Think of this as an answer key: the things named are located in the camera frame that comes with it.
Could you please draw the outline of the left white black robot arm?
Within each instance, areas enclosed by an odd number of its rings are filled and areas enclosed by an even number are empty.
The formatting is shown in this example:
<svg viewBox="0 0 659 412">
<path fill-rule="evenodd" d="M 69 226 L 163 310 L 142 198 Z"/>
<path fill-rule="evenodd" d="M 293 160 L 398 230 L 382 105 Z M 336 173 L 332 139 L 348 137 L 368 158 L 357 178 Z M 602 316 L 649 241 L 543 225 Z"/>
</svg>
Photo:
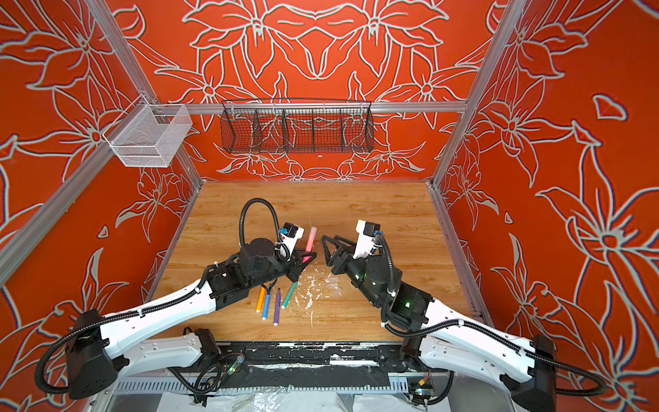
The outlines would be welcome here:
<svg viewBox="0 0 659 412">
<path fill-rule="evenodd" d="M 130 365 L 127 353 L 139 343 L 233 305 L 283 276 L 296 281 L 316 257 L 303 249 L 280 252 L 271 241 L 257 239 L 207 266 L 200 280 L 175 293 L 106 317 L 95 309 L 84 312 L 65 343 L 67 395 L 84 399 L 99 393 Z"/>
</svg>

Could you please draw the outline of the pink marker pen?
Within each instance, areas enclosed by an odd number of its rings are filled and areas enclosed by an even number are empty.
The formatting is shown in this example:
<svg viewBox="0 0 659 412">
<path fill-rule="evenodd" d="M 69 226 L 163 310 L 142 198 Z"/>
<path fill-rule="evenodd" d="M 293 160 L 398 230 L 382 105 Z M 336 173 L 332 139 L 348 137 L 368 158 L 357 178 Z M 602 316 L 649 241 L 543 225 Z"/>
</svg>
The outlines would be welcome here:
<svg viewBox="0 0 659 412">
<path fill-rule="evenodd" d="M 312 226 L 311 229 L 310 229 L 308 238 L 307 238 L 307 245 L 305 246 L 305 251 L 306 252 L 312 252 L 313 251 L 313 245 L 314 245 L 314 241 L 315 241 L 315 238 L 316 238 L 316 234 L 317 234 L 317 228 Z M 308 266 L 308 264 L 310 264 L 310 262 L 312 262 L 312 259 L 313 259 L 313 257 L 311 255 L 305 256 L 304 261 L 303 261 L 303 269 L 304 270 Z"/>
</svg>

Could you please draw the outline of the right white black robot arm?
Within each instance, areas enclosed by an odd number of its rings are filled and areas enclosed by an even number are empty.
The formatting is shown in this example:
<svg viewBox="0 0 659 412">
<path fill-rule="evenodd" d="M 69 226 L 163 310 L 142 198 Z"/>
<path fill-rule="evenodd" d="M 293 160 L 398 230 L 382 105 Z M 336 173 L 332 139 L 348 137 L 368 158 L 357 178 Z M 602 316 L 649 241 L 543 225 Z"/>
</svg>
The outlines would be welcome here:
<svg viewBox="0 0 659 412">
<path fill-rule="evenodd" d="M 357 254 L 341 236 L 322 238 L 326 264 L 380 311 L 382 324 L 403 339 L 403 353 L 422 367 L 478 379 L 528 411 L 557 409 L 554 344 L 498 331 L 403 282 L 389 252 Z"/>
</svg>

